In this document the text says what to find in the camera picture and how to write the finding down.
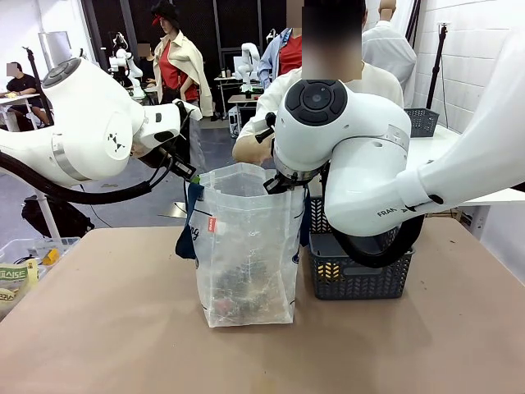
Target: red cap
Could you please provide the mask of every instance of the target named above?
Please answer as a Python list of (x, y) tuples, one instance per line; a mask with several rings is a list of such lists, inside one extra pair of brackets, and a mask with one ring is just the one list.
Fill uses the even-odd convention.
[(155, 26), (157, 23), (161, 21), (161, 18), (162, 17), (160, 15), (155, 15), (155, 19), (153, 20), (153, 23), (151, 25)]

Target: blue shirt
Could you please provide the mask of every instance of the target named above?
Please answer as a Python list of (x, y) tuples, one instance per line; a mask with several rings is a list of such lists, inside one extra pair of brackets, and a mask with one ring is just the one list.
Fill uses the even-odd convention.
[(291, 34), (291, 28), (284, 29), (270, 42), (268, 48), (266, 48), (266, 51), (264, 51), (262, 55), (257, 68), (257, 75), (264, 89), (267, 89), (272, 81), (279, 76), (279, 53), (281, 49), (288, 44)]

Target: brown table surface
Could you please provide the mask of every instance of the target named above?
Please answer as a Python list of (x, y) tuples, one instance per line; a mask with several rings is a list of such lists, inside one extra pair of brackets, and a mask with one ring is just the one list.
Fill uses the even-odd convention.
[(306, 269), (288, 326), (208, 328), (179, 234), (90, 232), (0, 323), (0, 392), (525, 392), (525, 288), (451, 219), (401, 299), (316, 300)]
[(229, 104), (256, 103), (261, 94), (252, 94), (251, 98), (246, 98), (244, 94), (234, 94), (228, 100)]

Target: food package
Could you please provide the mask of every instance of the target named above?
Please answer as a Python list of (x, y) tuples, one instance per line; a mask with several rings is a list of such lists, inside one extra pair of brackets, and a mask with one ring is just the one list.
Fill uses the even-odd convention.
[(39, 282), (39, 266), (35, 259), (20, 264), (0, 263), (0, 321)]

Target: black basket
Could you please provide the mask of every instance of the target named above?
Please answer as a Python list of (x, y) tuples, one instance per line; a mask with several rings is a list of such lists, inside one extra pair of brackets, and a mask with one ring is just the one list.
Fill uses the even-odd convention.
[[(310, 264), (315, 296), (319, 300), (381, 300), (400, 298), (413, 251), (386, 268), (367, 268), (355, 263), (331, 234), (322, 199), (312, 198)], [(368, 253), (379, 252), (394, 239), (397, 230), (380, 236), (355, 238)]]
[(404, 110), (412, 121), (412, 138), (433, 137), (436, 131), (439, 113), (426, 108), (408, 108)]

